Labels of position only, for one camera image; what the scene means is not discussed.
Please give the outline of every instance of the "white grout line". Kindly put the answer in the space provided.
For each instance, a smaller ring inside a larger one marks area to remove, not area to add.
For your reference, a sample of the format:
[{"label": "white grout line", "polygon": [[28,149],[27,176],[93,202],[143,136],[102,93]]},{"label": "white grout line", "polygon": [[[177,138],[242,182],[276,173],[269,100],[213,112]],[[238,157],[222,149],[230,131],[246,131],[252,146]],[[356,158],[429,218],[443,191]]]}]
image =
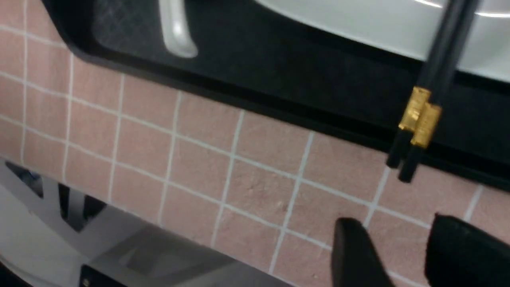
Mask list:
[{"label": "white grout line", "polygon": [[311,243],[313,243],[313,244],[315,244],[315,245],[317,245],[319,247],[322,247],[322,248],[324,248],[326,250],[329,250],[329,251],[333,250],[332,246],[329,246],[328,244],[326,244],[326,243],[324,243],[322,241],[319,241],[317,239],[310,238],[310,237],[308,237],[308,236],[306,236],[306,235],[304,235],[302,233],[299,233],[299,232],[296,232],[296,231],[293,231],[293,230],[290,230],[290,229],[287,229],[286,233],[291,234],[291,235],[293,235],[295,237],[299,237],[299,238],[301,238],[303,240],[306,240],[308,242],[311,242]]},{"label": "white grout line", "polygon": [[232,147],[230,152],[230,162],[228,163],[228,170],[226,174],[225,186],[223,187],[223,194],[221,196],[221,205],[220,210],[218,212],[218,216],[216,217],[216,221],[214,223],[213,236],[211,237],[211,247],[214,247],[216,244],[216,237],[218,235],[218,229],[221,223],[221,217],[223,215],[223,210],[225,209],[226,199],[228,196],[228,188],[230,187],[230,179],[232,177],[232,170],[234,169],[234,160],[236,157],[237,151],[237,143],[239,142],[239,134],[241,133],[241,127],[243,126],[244,120],[244,110],[241,110],[239,113],[239,119],[237,120],[236,131],[234,133],[234,139],[232,140]]},{"label": "white grout line", "polygon": [[72,104],[72,89],[74,81],[74,56],[72,53],[69,55],[69,99],[67,100],[67,127],[66,127],[66,143],[64,150],[64,164],[62,165],[62,180],[67,184],[66,168],[67,168],[67,154],[69,153],[69,135],[71,134],[71,104]]},{"label": "white grout line", "polygon": [[420,283],[414,282],[414,281],[412,281],[412,280],[410,280],[410,279],[407,279],[407,278],[405,278],[404,276],[402,276],[402,275],[400,275],[400,274],[398,274],[398,273],[396,273],[396,272],[393,272],[393,271],[387,271],[387,272],[388,272],[388,274],[389,274],[391,277],[393,277],[393,278],[395,278],[395,279],[397,279],[397,280],[400,280],[400,281],[402,281],[402,282],[404,282],[404,283],[407,283],[407,284],[409,284],[409,285],[411,285],[411,286],[413,286],[413,287],[428,287],[427,285],[423,285],[423,284],[420,284]]},{"label": "white grout line", "polygon": [[306,183],[306,184],[308,184],[310,186],[313,186],[315,188],[322,189],[325,192],[329,192],[329,193],[334,194],[336,196],[343,197],[343,198],[348,199],[350,201],[354,201],[355,203],[359,203],[359,204],[362,204],[362,205],[365,205],[365,206],[370,206],[370,204],[371,204],[370,202],[368,202],[366,200],[359,199],[359,198],[357,198],[355,196],[343,193],[343,192],[341,192],[339,190],[336,190],[336,189],[331,188],[329,186],[326,186],[324,184],[320,184],[320,183],[308,180],[306,178],[303,178],[301,181],[303,183]]},{"label": "white grout line", "polygon": [[479,184],[478,188],[475,191],[475,194],[473,194],[473,197],[471,198],[471,202],[469,202],[468,209],[466,210],[466,213],[464,214],[465,222],[471,221],[471,217],[473,216],[473,212],[475,211],[476,204],[478,203],[478,200],[480,200],[482,193],[483,193],[483,185]]},{"label": "white grout line", "polygon": [[270,172],[273,172],[273,173],[276,173],[278,175],[281,175],[281,176],[284,176],[284,177],[287,177],[287,178],[291,178],[291,179],[297,179],[297,176],[293,175],[293,174],[290,174],[290,173],[287,173],[287,172],[284,172],[284,171],[281,171],[281,170],[278,170],[278,169],[275,169],[269,165],[265,165],[263,163],[259,163],[259,162],[256,162],[254,160],[251,160],[249,158],[245,158],[245,157],[242,157],[242,156],[239,156],[239,155],[236,155],[235,156],[235,159],[239,160],[239,161],[243,161],[243,162],[246,162],[246,163],[249,163],[251,165],[254,165],[258,168],[261,168],[263,170],[267,170],[267,171],[270,171]]},{"label": "white grout line", "polygon": [[[23,6],[23,15],[26,19],[27,17],[27,2],[25,1],[25,4]],[[24,20],[24,29],[23,30],[20,30],[20,29],[17,29],[17,28],[13,28],[13,27],[10,27],[10,26],[7,26],[7,25],[0,25],[0,31],[6,31],[6,32],[11,32],[11,33],[14,33],[14,34],[17,34],[17,35],[20,35],[20,36],[24,36],[26,34],[25,32],[25,29],[27,28],[27,21]]]},{"label": "white grout line", "polygon": [[113,192],[113,177],[115,176],[115,163],[117,162],[117,149],[119,146],[120,123],[122,117],[122,102],[124,101],[124,80],[125,75],[120,75],[120,89],[119,89],[119,106],[117,114],[117,128],[115,130],[115,140],[113,142],[113,155],[112,155],[112,169],[110,171],[110,184],[108,185],[108,203],[112,203]]},{"label": "white grout line", "polygon": [[246,211],[242,210],[241,208],[237,208],[237,207],[232,206],[230,204],[224,204],[224,207],[226,209],[234,211],[235,213],[238,213],[238,214],[240,214],[240,215],[242,215],[244,217],[247,217],[247,218],[249,218],[249,219],[251,219],[253,221],[257,221],[257,222],[259,222],[259,223],[261,223],[261,224],[263,224],[263,225],[265,225],[267,227],[275,228],[275,229],[278,229],[278,230],[281,230],[281,228],[282,228],[278,224],[270,223],[270,222],[266,221],[265,219],[262,219],[262,218],[260,218],[260,217],[258,217],[256,215],[253,215],[253,214],[251,214],[249,212],[246,212]]},{"label": "white grout line", "polygon": [[176,134],[176,136],[177,136],[177,138],[183,139],[183,140],[185,140],[185,141],[187,141],[187,142],[190,142],[190,143],[192,143],[192,144],[194,143],[194,144],[196,144],[197,146],[200,146],[200,147],[203,147],[203,148],[206,148],[206,149],[210,149],[210,150],[215,151],[215,152],[217,152],[217,153],[220,153],[220,154],[222,154],[222,155],[227,155],[227,156],[230,156],[230,155],[231,155],[231,152],[224,151],[224,150],[222,150],[222,149],[220,149],[220,148],[217,148],[217,147],[215,147],[215,146],[211,146],[211,145],[209,145],[209,144],[207,144],[207,143],[205,143],[205,142],[202,142],[202,141],[196,140],[196,139],[194,139],[194,138],[190,138],[190,137],[188,137],[188,136],[181,135],[181,134]]},{"label": "white grout line", "polygon": [[27,32],[27,37],[31,40],[34,40],[34,41],[37,41],[37,42],[41,42],[43,44],[46,44],[46,45],[50,45],[50,46],[53,46],[53,47],[58,47],[58,48],[67,48],[66,44],[63,43],[63,42],[56,42],[56,41],[53,41],[53,40],[49,40],[49,39],[46,39],[46,38],[43,38],[41,36],[37,36],[37,35],[34,35],[32,33],[29,33]]},{"label": "white grout line", "polygon": [[84,105],[84,106],[87,106],[87,107],[91,107],[91,108],[94,108],[94,109],[97,109],[97,110],[100,110],[100,111],[103,111],[105,113],[109,113],[111,115],[115,115],[115,116],[118,116],[119,115],[119,112],[116,111],[116,110],[112,110],[112,109],[109,109],[109,108],[105,108],[105,107],[102,107],[100,105],[97,105],[97,104],[92,104],[92,103],[89,103],[85,100],[82,100],[82,99],[78,99],[78,98],[72,98],[72,101],[75,102],[75,103],[79,103],[81,105]]},{"label": "white grout line", "polygon": [[52,135],[49,135],[49,134],[42,133],[42,132],[40,132],[40,131],[38,131],[38,130],[36,130],[34,128],[31,128],[31,127],[26,127],[25,126],[25,129],[27,131],[29,131],[29,132],[37,134],[40,137],[44,137],[44,138],[52,140],[52,141],[60,142],[61,144],[66,144],[66,140],[64,140],[62,138],[58,138],[58,137],[55,137],[55,136],[52,136]]},{"label": "white grout line", "polygon": [[23,2],[23,28],[24,28],[24,60],[23,60],[23,133],[21,135],[21,154],[20,161],[22,165],[25,165],[25,139],[27,137],[27,75],[28,75],[28,40],[27,40],[27,6],[28,0]]},{"label": "white grout line", "polygon": [[122,167],[122,168],[125,168],[125,169],[128,169],[128,170],[132,170],[132,171],[135,171],[137,173],[140,173],[144,176],[147,176],[147,177],[150,177],[154,180],[157,180],[157,181],[161,181],[161,182],[165,182],[165,179],[162,178],[162,177],[159,177],[157,175],[153,175],[152,173],[150,172],[146,172],[145,170],[141,169],[141,168],[137,168],[135,166],[132,166],[130,164],[127,164],[127,163],[124,163],[124,162],[120,162],[120,161],[117,161],[117,165]]},{"label": "white grout line", "polygon": [[17,76],[13,76],[13,75],[8,74],[8,73],[6,73],[4,71],[0,71],[0,76],[4,77],[6,79],[9,79],[9,80],[18,82],[20,84],[24,84],[24,79],[23,78],[20,78],[20,77],[17,77]]},{"label": "white grout line", "polygon": [[7,116],[5,116],[5,115],[0,114],[0,119],[2,119],[2,120],[4,120],[4,121],[6,121],[6,122],[8,122],[8,123],[11,123],[11,124],[13,124],[13,125],[17,125],[17,126],[20,126],[20,127],[22,127],[22,128],[24,127],[24,124],[23,124],[22,122],[17,121],[17,120],[15,120],[15,119],[11,119],[10,117],[7,117]]},{"label": "white grout line", "polygon": [[385,167],[381,180],[379,180],[379,185],[377,186],[377,191],[375,192],[374,200],[370,204],[370,208],[368,210],[367,217],[365,218],[365,222],[363,223],[363,226],[365,228],[368,228],[368,225],[370,224],[370,221],[372,220],[372,216],[374,215],[375,208],[377,207],[379,203],[379,199],[381,198],[381,195],[383,194],[384,187],[386,186],[386,182],[388,180],[388,176],[390,175],[391,168]]},{"label": "white grout line", "polygon": [[27,31],[27,2],[26,1],[23,6],[23,10],[24,10],[24,12],[23,12],[24,13],[24,30],[13,28],[13,27],[10,27],[7,25],[0,25],[0,31],[11,32],[11,33],[14,33],[19,36],[26,36],[27,38],[30,38],[32,40],[35,40],[35,41],[38,41],[38,42],[41,42],[41,43],[44,43],[47,45],[60,47],[60,48],[66,48],[66,45],[63,42],[56,42],[56,41],[53,41],[53,40],[50,40],[50,39],[47,39],[47,38],[44,38],[41,36],[34,35],[32,33],[29,33]]},{"label": "white grout line", "polygon": [[219,200],[217,200],[217,199],[215,199],[215,198],[212,198],[212,197],[207,196],[207,195],[205,195],[205,194],[202,194],[202,193],[196,192],[196,191],[194,191],[194,190],[192,190],[192,189],[189,189],[189,188],[187,188],[187,187],[185,187],[185,186],[183,186],[183,185],[180,185],[180,184],[178,184],[178,183],[175,183],[175,182],[169,181],[169,182],[168,182],[168,185],[171,185],[171,186],[173,186],[173,187],[177,187],[177,188],[179,188],[179,189],[184,190],[185,192],[188,192],[189,194],[195,195],[195,196],[197,196],[197,197],[200,197],[200,198],[205,199],[205,200],[207,200],[207,201],[210,201],[210,202],[216,203],[216,204],[218,204],[218,205],[220,205],[220,204],[221,204],[221,201],[219,201]]},{"label": "white grout line", "polygon": [[276,260],[278,259],[278,254],[280,252],[280,248],[282,247],[285,232],[287,231],[287,226],[289,225],[290,217],[292,216],[292,209],[294,208],[294,202],[296,201],[297,194],[299,192],[299,186],[301,185],[301,179],[303,177],[304,168],[307,164],[308,154],[310,153],[310,147],[312,146],[312,142],[314,141],[314,135],[315,132],[312,131],[308,134],[307,145],[304,148],[303,156],[301,158],[301,164],[299,166],[299,172],[296,178],[296,182],[294,183],[294,190],[292,191],[292,196],[289,201],[289,207],[287,208],[287,213],[285,214],[282,230],[280,232],[280,236],[278,237],[278,241],[276,242],[276,248],[274,249],[273,257],[271,259],[269,274],[273,274],[274,267],[276,266]]},{"label": "white grout line", "polygon": [[423,228],[427,228],[427,229],[431,228],[430,224],[428,224],[428,223],[425,223],[425,222],[423,222],[421,220],[418,220],[416,218],[412,218],[410,216],[407,216],[405,214],[401,214],[399,212],[393,211],[391,209],[388,209],[388,208],[385,208],[385,207],[382,207],[382,206],[376,206],[375,210],[381,211],[381,212],[384,212],[384,213],[389,214],[391,216],[394,216],[394,217],[400,218],[402,220],[414,223],[414,224],[416,224],[418,226],[421,226]]},{"label": "white grout line", "polygon": [[158,225],[163,227],[163,209],[165,208],[165,201],[168,194],[168,182],[170,181],[170,174],[172,172],[172,163],[173,156],[175,152],[175,134],[177,133],[177,121],[179,120],[179,108],[181,107],[181,102],[183,99],[183,95],[181,91],[177,92],[177,99],[175,100],[175,108],[173,110],[173,119],[172,119],[172,141],[170,143],[170,152],[168,153],[168,163],[166,167],[165,173],[165,183],[163,184],[163,192],[161,194],[161,202],[158,211]]}]

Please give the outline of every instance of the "pink tile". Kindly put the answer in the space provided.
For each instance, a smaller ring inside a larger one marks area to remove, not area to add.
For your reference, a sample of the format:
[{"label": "pink tile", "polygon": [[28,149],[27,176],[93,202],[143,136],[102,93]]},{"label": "pink tile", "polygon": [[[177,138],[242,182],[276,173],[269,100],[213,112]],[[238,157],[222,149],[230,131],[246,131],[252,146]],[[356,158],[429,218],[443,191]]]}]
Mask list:
[{"label": "pink tile", "polygon": [[294,180],[236,160],[227,203],[274,224],[283,224]]},{"label": "pink tile", "polygon": [[383,175],[386,154],[317,134],[303,177],[372,201]]},{"label": "pink tile", "polygon": [[91,152],[113,157],[117,116],[73,102],[69,141]]},{"label": "pink tile", "polygon": [[122,113],[171,129],[178,91],[126,76]]},{"label": "pink tile", "polygon": [[0,76],[0,114],[23,121],[23,84]]},{"label": "pink tile", "polygon": [[171,135],[128,119],[120,124],[117,161],[164,178]]},{"label": "pink tile", "polygon": [[69,50],[28,39],[28,81],[57,92],[69,92]]},{"label": "pink tile", "polygon": [[241,262],[268,272],[278,236],[277,229],[225,209],[215,248]]},{"label": "pink tile", "polygon": [[118,110],[120,97],[120,73],[74,58],[75,98]]},{"label": "pink tile", "polygon": [[279,170],[297,174],[309,131],[274,119],[246,113],[237,153]]},{"label": "pink tile", "polygon": [[170,179],[194,191],[221,199],[229,157],[178,139],[172,158]]},{"label": "pink tile", "polygon": [[157,223],[163,182],[121,166],[115,167],[112,203]]},{"label": "pink tile", "polygon": [[33,132],[25,135],[24,163],[54,179],[62,180],[65,144]]},{"label": "pink tile", "polygon": [[412,184],[398,180],[392,171],[379,205],[432,223],[434,213],[462,218],[477,185],[465,179],[421,165]]},{"label": "pink tile", "polygon": [[55,25],[40,0],[27,2],[27,30],[29,33],[52,41],[62,42]]},{"label": "pink tile", "polygon": [[0,71],[23,78],[25,38],[0,30]]},{"label": "pink tile", "polygon": [[374,213],[368,229],[388,270],[427,284],[424,268],[428,229],[379,211]]},{"label": "pink tile", "polygon": [[23,0],[0,1],[0,25],[24,29]]},{"label": "pink tile", "polygon": [[179,109],[177,130],[230,151],[240,112],[238,108],[187,93]]},{"label": "pink tile", "polygon": [[330,261],[330,251],[285,234],[274,274],[302,287],[330,287]]},{"label": "pink tile", "polygon": [[339,217],[365,220],[368,207],[302,183],[288,228],[329,245]]},{"label": "pink tile", "polygon": [[21,163],[23,127],[0,118],[0,156]]},{"label": "pink tile", "polygon": [[163,226],[203,245],[210,245],[220,206],[169,186],[163,209]]},{"label": "pink tile", "polygon": [[27,126],[54,137],[66,138],[67,103],[66,98],[27,87]]},{"label": "pink tile", "polygon": [[471,223],[510,244],[510,193],[485,187]]},{"label": "pink tile", "polygon": [[111,168],[110,162],[69,147],[65,180],[80,191],[106,202]]}]

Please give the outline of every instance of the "textured black surface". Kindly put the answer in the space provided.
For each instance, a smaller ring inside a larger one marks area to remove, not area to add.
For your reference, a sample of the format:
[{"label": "textured black surface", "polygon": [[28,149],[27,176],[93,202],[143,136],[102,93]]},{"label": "textured black surface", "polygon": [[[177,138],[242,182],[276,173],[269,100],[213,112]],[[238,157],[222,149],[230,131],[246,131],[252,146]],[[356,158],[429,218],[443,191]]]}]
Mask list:
[{"label": "textured black surface", "polygon": [[[421,63],[253,0],[188,0],[194,59],[164,48],[156,0],[43,0],[85,60],[387,151]],[[509,85],[457,77],[424,162],[510,190]]]},{"label": "textured black surface", "polygon": [[432,287],[510,286],[510,246],[449,216],[436,216],[425,275]]}]

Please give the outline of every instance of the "black object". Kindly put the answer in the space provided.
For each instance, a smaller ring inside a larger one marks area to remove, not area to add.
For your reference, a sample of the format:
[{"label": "black object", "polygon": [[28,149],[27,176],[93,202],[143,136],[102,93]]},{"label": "black object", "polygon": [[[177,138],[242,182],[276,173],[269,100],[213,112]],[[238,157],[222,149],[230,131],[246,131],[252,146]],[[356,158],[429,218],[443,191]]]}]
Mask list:
[{"label": "black object", "polygon": [[[430,48],[426,62],[421,68],[416,86],[431,90],[433,83],[437,80],[440,68],[445,57],[448,56],[448,47],[456,33],[457,23],[462,18],[462,10],[465,1],[449,0],[443,12],[441,23],[436,31],[432,47]],[[393,140],[386,165],[396,169],[400,165],[400,159],[408,151],[413,131],[398,129]]]},{"label": "black object", "polygon": [[[394,286],[356,219],[335,223],[331,275],[333,287]],[[427,243],[425,276],[431,287],[510,286],[510,246],[460,219],[437,214]]]},{"label": "black object", "polygon": [[[448,47],[447,57],[441,65],[438,77],[432,88],[432,95],[429,102],[441,107],[444,99],[453,82],[453,75],[457,70],[457,64],[461,58],[465,43],[468,39],[469,32],[478,8],[479,0],[465,0],[466,5],[463,8],[462,17],[455,27],[456,33],[451,44]],[[398,175],[398,179],[402,182],[411,182],[416,168],[425,153],[425,149],[416,145],[412,145],[405,160],[402,169]]]},{"label": "black object", "polygon": [[[81,59],[383,152],[421,62],[277,15],[253,0],[188,1],[198,57],[163,44],[157,0],[42,0]],[[423,163],[510,190],[510,85],[460,73]]]},{"label": "black object", "polygon": [[510,286],[510,246],[460,219],[436,215],[425,275],[432,287]]},{"label": "black object", "polygon": [[393,287],[367,231],[356,219],[339,218],[331,254],[333,287]]},{"label": "black object", "polygon": [[98,270],[82,265],[79,287],[127,287]]}]

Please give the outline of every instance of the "black tray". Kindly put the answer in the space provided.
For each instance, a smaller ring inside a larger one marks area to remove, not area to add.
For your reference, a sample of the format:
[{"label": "black tray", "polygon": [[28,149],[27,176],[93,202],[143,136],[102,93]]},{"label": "black tray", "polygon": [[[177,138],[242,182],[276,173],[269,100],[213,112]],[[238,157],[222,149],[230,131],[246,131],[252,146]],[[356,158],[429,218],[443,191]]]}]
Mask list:
[{"label": "black tray", "polygon": [[[42,1],[85,61],[385,152],[421,65],[253,0],[186,0],[194,59],[166,51],[157,0]],[[459,73],[424,164],[510,190],[506,91]]]}]

